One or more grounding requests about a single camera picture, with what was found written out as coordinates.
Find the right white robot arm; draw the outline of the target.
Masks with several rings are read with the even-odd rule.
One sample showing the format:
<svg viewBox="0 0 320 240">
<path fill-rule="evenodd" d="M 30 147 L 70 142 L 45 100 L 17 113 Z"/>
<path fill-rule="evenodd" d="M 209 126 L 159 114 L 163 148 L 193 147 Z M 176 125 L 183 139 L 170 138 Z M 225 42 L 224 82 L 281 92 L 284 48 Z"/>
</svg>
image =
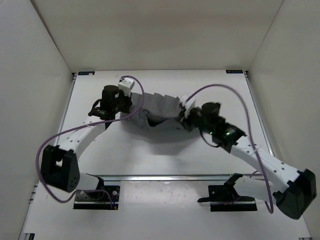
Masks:
<svg viewBox="0 0 320 240">
<path fill-rule="evenodd" d="M 200 134 L 209 134 L 215 148 L 222 148 L 265 173 L 267 182 L 234 173 L 223 184 L 217 200 L 223 201 L 225 196 L 233 201 L 240 197 L 272 200 L 287 217 L 300 219 L 317 196 L 315 174 L 309 169 L 298 170 L 259 148 L 247 133 L 219 115 L 220 106 L 218 102 L 207 102 L 202 107 L 181 102 L 178 120 L 188 131 L 196 129 Z"/>
</svg>

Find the grey pleated skirt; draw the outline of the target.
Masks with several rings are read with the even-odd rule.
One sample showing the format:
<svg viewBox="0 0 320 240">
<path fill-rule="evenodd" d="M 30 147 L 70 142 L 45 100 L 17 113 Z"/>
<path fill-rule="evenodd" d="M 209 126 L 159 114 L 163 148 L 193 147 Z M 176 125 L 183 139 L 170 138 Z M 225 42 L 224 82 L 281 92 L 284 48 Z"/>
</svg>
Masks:
<svg viewBox="0 0 320 240">
<path fill-rule="evenodd" d="M 188 131 L 180 122 L 181 106 L 189 98 L 184 94 L 181 98 L 159 93 L 145 93 L 142 107 L 132 116 L 121 113 L 120 117 L 145 132 L 155 131 Z"/>
</svg>

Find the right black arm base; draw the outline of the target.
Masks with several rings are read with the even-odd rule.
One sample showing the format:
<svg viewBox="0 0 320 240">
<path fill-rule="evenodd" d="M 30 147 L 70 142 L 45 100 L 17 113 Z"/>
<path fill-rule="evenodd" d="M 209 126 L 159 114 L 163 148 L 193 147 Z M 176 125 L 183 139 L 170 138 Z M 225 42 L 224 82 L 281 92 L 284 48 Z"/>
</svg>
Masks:
<svg viewBox="0 0 320 240">
<path fill-rule="evenodd" d="M 209 203 L 211 212 L 255 212 L 256 201 L 253 197 L 240 196 L 234 185 L 242 174 L 233 174 L 223 185 L 209 185 L 208 196 L 197 200 L 199 204 Z"/>
</svg>

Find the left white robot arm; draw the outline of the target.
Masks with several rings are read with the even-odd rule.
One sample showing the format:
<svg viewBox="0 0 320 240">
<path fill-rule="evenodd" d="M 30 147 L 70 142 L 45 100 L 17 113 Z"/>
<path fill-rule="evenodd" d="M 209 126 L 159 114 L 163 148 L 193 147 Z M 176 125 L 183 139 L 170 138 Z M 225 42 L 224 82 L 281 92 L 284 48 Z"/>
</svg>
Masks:
<svg viewBox="0 0 320 240">
<path fill-rule="evenodd" d="M 88 117 L 83 122 L 84 128 L 73 131 L 60 144 L 47 145 L 44 148 L 40 172 L 45 184 L 68 193 L 81 190 L 87 192 L 93 199 L 99 199 L 104 195 L 102 178 L 80 172 L 78 160 L 91 142 L 111 124 L 107 122 L 92 125 L 93 123 L 115 120 L 117 113 L 130 112 L 133 86 L 133 83 L 128 86 L 122 83 L 117 86 L 106 85 L 102 90 L 102 97 L 94 102 Z"/>
</svg>

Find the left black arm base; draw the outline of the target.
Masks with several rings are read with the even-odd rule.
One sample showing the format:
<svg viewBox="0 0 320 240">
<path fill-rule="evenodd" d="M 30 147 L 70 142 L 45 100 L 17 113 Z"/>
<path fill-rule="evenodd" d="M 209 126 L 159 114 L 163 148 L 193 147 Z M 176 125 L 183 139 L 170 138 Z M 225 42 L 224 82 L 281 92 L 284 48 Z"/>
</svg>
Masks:
<svg viewBox="0 0 320 240">
<path fill-rule="evenodd" d="M 77 193 L 74 197 L 74 210 L 109 210 L 119 209 L 119 199 L 121 186 L 111 183 L 104 185 L 104 190 L 108 192 L 110 198 L 104 192 Z"/>
</svg>

